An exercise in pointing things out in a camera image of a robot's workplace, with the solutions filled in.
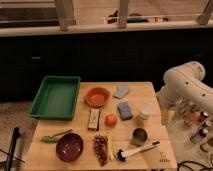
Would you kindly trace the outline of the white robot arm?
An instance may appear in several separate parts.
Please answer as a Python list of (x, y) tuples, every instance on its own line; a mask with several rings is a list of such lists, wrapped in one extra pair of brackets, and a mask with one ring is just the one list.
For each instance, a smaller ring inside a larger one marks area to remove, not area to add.
[(163, 76), (164, 85), (158, 93), (160, 106), (169, 108), (181, 98), (186, 98), (213, 115), (213, 88), (202, 82), (205, 75), (204, 66), (197, 61), (168, 69)]

